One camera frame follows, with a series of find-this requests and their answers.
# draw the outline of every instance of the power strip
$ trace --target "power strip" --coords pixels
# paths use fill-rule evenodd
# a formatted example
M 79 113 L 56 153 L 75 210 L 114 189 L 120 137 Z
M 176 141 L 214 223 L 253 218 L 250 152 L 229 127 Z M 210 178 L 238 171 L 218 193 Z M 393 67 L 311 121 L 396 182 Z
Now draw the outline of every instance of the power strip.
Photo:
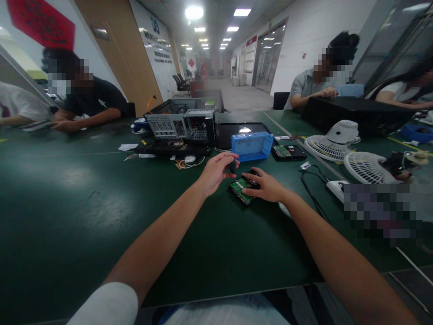
M 346 181 L 329 181 L 326 183 L 328 189 L 342 202 L 344 203 L 344 192 L 343 186 L 349 184 Z

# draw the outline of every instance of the blue object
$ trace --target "blue object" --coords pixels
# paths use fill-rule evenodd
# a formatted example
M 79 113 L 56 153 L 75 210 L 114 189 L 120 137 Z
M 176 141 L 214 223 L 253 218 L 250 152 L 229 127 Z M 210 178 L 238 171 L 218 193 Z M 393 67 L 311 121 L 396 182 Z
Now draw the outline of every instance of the blue object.
M 363 84 L 344 84 L 336 87 L 338 97 L 362 97 L 364 95 Z
M 418 132 L 418 130 L 427 130 L 428 133 Z M 428 143 L 433 141 L 433 129 L 421 125 L 405 125 L 401 131 L 410 141 L 415 140 L 419 143 Z
M 245 162 L 266 159 L 271 153 L 274 135 L 268 132 L 256 132 L 231 136 L 231 151 L 239 155 L 239 161 Z

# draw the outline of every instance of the black box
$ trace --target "black box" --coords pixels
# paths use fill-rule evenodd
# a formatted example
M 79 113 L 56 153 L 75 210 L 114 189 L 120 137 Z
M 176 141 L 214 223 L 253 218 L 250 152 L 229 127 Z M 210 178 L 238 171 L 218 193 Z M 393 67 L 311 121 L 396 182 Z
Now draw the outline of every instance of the black box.
M 358 123 L 360 137 L 388 136 L 406 124 L 416 113 L 403 108 L 364 98 L 310 98 L 302 119 L 327 133 L 338 121 Z

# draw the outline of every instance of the ceiling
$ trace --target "ceiling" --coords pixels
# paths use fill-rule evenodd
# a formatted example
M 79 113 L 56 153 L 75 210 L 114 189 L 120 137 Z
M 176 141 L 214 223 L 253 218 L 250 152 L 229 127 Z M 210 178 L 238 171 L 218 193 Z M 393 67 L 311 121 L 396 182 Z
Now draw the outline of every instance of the ceiling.
M 233 50 L 250 35 L 266 25 L 272 18 L 295 0 L 137 0 L 174 34 L 177 42 L 189 44 L 194 50 L 201 48 L 199 38 L 207 38 L 209 49 L 219 51 L 223 38 L 231 38 L 226 51 Z M 185 9 L 199 5 L 203 17 L 188 25 Z M 235 9 L 252 9 L 247 17 L 234 17 Z M 237 32 L 228 32 L 229 26 L 238 26 Z M 206 32 L 195 32 L 194 27 L 205 27 Z

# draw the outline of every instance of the display board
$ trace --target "display board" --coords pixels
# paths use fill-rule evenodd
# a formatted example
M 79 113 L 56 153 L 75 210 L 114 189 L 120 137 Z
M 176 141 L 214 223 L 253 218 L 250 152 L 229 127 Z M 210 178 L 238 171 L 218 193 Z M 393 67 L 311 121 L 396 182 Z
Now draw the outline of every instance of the display board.
M 257 35 L 247 42 L 245 49 L 244 72 L 253 73 L 254 55 L 256 53 Z

